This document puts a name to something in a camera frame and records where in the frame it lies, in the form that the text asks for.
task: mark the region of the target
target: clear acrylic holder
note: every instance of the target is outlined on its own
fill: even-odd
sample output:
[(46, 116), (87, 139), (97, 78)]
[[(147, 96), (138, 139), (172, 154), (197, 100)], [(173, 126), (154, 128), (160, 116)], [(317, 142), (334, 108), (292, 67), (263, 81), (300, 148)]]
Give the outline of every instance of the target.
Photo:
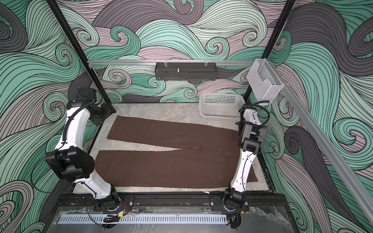
[(249, 82), (257, 101), (269, 101), (269, 104), (275, 99), (283, 88), (275, 65), (267, 59), (256, 59), (249, 73), (247, 74)]

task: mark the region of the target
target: green swirl pattern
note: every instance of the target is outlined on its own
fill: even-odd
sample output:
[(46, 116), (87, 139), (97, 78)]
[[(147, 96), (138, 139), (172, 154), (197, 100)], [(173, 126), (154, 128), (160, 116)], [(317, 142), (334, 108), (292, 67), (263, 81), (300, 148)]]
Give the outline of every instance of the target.
[(254, 47), (267, 33), (266, 20), (260, 9), (251, 1), (239, 0), (216, 2), (197, 22), (186, 27), (196, 35), (202, 45), (206, 45), (212, 38), (229, 38), (237, 31), (251, 30), (252, 37), (245, 40), (245, 45)]
[(110, 34), (114, 40), (119, 40), (118, 33), (123, 32), (128, 36), (125, 46), (95, 46), (86, 49), (85, 55), (88, 59), (118, 59), (125, 55), (135, 55), (140, 49), (140, 41), (136, 34), (123, 26), (115, 26)]
[[(299, 94), (300, 101), (307, 104), (310, 114), (333, 142), (341, 156), (356, 172), (362, 183), (373, 194), (373, 176), (371, 175), (373, 163), (373, 71), (366, 76), (354, 75), (354, 70), (359, 69), (353, 64), (355, 58), (347, 57), (347, 53), (340, 52), (344, 50), (351, 54), (354, 50), (363, 49), (359, 46), (371, 41), (372, 34), (361, 32), (367, 30), (361, 27), (367, 24), (367, 21), (373, 16), (373, 1), (317, 0), (317, 2), (300, 6), (296, 10), (293, 9), (277, 40), (279, 46), (272, 50), (270, 60), (276, 66), (285, 64), (291, 68), (291, 70), (279, 69), (281, 75), (293, 91)], [(329, 17), (330, 21), (321, 22), (321, 14), (327, 16), (334, 14), (337, 19), (334, 22), (334, 19)], [(355, 44), (352, 44), (352, 35), (360, 35), (358, 41), (364, 41), (363, 44), (356, 42), (357, 39), (355, 39)], [(328, 46), (329, 42), (335, 43), (334, 48)], [(372, 55), (372, 51), (368, 49), (364, 53), (366, 55), (360, 56), (359, 59)], [(301, 99), (304, 96), (303, 93), (307, 98), (306, 101)], [(276, 119), (268, 122), (270, 134), (269, 137), (266, 136), (267, 142), (263, 146), (265, 152), (273, 151), (282, 141), (275, 136), (274, 132), (287, 132), (295, 127), (301, 127), (304, 132), (307, 132), (286, 96), (280, 94), (271, 106), (271, 117)], [(318, 148), (318, 152), (312, 149), (311, 145), (315, 145), (313, 140), (309, 140), (306, 144), (301, 141), (301, 137), (298, 138), (298, 141), (286, 141), (285, 154), (296, 159), (307, 170), (323, 196), (323, 203), (304, 202), (305, 193), (311, 191), (307, 187), (312, 184), (307, 181), (306, 177), (299, 177), (297, 181), (297, 183), (300, 182), (299, 191), (301, 191), (300, 187), (304, 187), (302, 188), (303, 197), (289, 193), (291, 189), (286, 182), (288, 175), (285, 174), (294, 172), (294, 170), (287, 170), (285, 166), (276, 166), (276, 164), (285, 163), (284, 156), (276, 156), (272, 153), (264, 154), (276, 188), (291, 199), (291, 202), (296, 203), (291, 208), (300, 231), (373, 232), (368, 218), (326, 159), (327, 155), (325, 157), (321, 154)], [(310, 151), (315, 153), (313, 155), (315, 157), (311, 160), (307, 158), (312, 154)], [(334, 194), (324, 191), (320, 185), (322, 182), (326, 184), (326, 180), (332, 181), (332, 185), (328, 185), (328, 192), (335, 190)], [(304, 214), (304, 210), (307, 211), (308, 208), (315, 207), (319, 211), (312, 213), (313, 224), (305, 227), (304, 224), (310, 223), (310, 221)], [(317, 215), (321, 212), (329, 217), (327, 225), (316, 220)]]
[[(26, 34), (14, 35), (22, 40), (18, 50), (0, 54), (0, 187), (14, 190), (0, 196), (0, 205), (14, 203), (13, 209), (1, 213), (5, 220), (0, 231), (42, 232), (43, 206), (56, 196), (33, 190), (30, 174), (35, 167), (33, 180), (44, 191), (52, 191), (59, 182), (49, 166), (39, 161), (58, 143), (69, 92), (76, 88), (74, 80), (84, 76), (85, 69), (74, 50), (65, 44), (66, 36), (44, 0), (1, 3), (5, 4), (1, 10), (16, 15), (21, 24), (15, 25), (3, 15), (0, 24), (8, 27), (10, 35), (22, 32), (22, 27)], [(61, 7), (64, 13), (71, 13)], [(91, 24), (80, 16), (67, 18), (78, 29), (81, 42), (90, 46), (98, 43)], [(95, 125), (86, 127), (84, 148), (89, 147), (96, 133)]]
[(220, 53), (214, 54), (216, 50), (211, 49), (212, 42), (209, 44), (210, 48), (205, 49), (188, 28), (174, 21), (153, 21), (141, 27), (136, 34), (140, 39), (141, 48), (167, 46), (181, 51), (194, 60), (224, 60), (229, 53), (229, 44), (226, 39), (214, 39), (223, 47)]

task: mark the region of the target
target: red wire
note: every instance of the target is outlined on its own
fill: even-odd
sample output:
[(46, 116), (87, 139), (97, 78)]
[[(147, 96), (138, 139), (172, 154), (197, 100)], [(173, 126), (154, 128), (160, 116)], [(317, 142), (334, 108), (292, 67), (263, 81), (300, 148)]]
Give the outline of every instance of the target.
[(128, 212), (129, 211), (128, 205), (124, 202), (122, 202), (122, 204), (125, 204), (127, 206), (127, 212)]

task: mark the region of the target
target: white plastic basket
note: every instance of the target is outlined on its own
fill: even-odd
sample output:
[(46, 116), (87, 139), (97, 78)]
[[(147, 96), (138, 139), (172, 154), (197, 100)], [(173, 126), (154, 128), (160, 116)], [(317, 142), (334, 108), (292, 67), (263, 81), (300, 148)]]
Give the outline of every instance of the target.
[(241, 95), (223, 93), (202, 93), (200, 95), (200, 115), (205, 121), (240, 121), (239, 110), (245, 103)]

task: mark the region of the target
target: wave pattern wallpaper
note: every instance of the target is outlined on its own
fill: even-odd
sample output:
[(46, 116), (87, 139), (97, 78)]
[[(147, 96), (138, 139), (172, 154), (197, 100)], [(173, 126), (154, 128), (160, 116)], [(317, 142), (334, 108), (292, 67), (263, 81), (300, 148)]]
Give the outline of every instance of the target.
[[(373, 1), (366, 0), (317, 0), (296, 7), (270, 56), (371, 194), (372, 16)], [(280, 93), (270, 108), (264, 157), (300, 231), (373, 232), (287, 98)]]
[[(313, 0), (301, 0), (297, 6)], [(88, 59), (254, 60), (285, 0), (58, 0)], [(114, 103), (198, 102), (203, 92), (244, 94), (250, 67), (218, 80), (158, 81), (154, 66), (96, 66)]]
[[(33, 189), (30, 174), (61, 137), (68, 99), (93, 85), (45, 0), (0, 1), (0, 83), (0, 231), (41, 232), (61, 192)], [(87, 125), (85, 150), (98, 129)], [(69, 187), (43, 160), (33, 181)]]

